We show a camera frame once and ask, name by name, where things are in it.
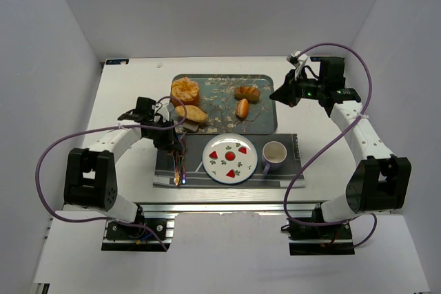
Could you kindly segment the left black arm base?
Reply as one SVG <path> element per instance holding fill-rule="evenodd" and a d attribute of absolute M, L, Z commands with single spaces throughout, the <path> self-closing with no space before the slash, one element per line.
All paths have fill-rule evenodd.
<path fill-rule="evenodd" d="M 161 242 L 168 249 L 171 243 L 169 230 L 170 219 L 144 211 L 138 204 L 135 224 L 142 224 L 151 229 L 129 227 L 117 222 L 108 222 L 103 234 L 102 251 L 128 252 L 165 252 Z"/>

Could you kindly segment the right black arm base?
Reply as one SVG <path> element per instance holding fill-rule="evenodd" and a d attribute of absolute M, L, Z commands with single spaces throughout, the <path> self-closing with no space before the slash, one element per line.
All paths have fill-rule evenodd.
<path fill-rule="evenodd" d="M 291 256 L 354 255 L 348 223 L 325 227 L 305 226 L 287 221 L 280 231 L 288 235 Z"/>

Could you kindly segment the long brown bread roll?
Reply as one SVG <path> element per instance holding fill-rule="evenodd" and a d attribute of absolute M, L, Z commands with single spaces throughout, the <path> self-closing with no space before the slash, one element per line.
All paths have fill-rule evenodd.
<path fill-rule="evenodd" d="M 187 120 L 195 123 L 204 123 L 208 119 L 208 115 L 199 107 L 194 105 L 178 106 L 175 112 L 181 118 L 186 117 Z"/>

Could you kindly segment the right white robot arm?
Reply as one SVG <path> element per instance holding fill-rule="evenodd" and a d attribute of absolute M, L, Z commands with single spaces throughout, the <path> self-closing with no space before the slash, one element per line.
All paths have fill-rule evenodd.
<path fill-rule="evenodd" d="M 345 60 L 335 56 L 289 55 L 293 65 L 273 101 L 293 107 L 302 99 L 316 100 L 341 130 L 357 164 L 345 192 L 317 205 L 311 224 L 335 225 L 363 213 L 391 211 L 404 205 L 411 163 L 397 157 L 380 139 L 357 91 L 345 85 Z M 307 76 L 307 61 L 319 64 L 319 73 Z"/>

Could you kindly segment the round orange brioche bread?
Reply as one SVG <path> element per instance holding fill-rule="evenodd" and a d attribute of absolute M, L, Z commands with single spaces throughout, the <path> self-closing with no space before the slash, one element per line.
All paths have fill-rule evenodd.
<path fill-rule="evenodd" d="M 198 106 L 200 102 L 200 87 L 196 81 L 183 77 L 172 82 L 171 95 L 184 105 Z"/>

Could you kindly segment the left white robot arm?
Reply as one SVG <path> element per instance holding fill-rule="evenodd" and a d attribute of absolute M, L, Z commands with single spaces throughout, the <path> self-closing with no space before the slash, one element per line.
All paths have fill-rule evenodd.
<path fill-rule="evenodd" d="M 159 113 L 161 102 L 139 97 L 135 108 L 118 117 L 118 125 L 104 129 L 106 134 L 86 148 L 74 148 L 68 154 L 63 198 L 66 204 L 100 212 L 125 224 L 143 224 L 141 207 L 118 192 L 116 163 L 141 139 L 152 140 L 157 150 L 181 157 L 184 144 L 176 127 L 195 115 L 189 105 L 169 97 L 178 105 L 174 113 L 178 122 Z"/>

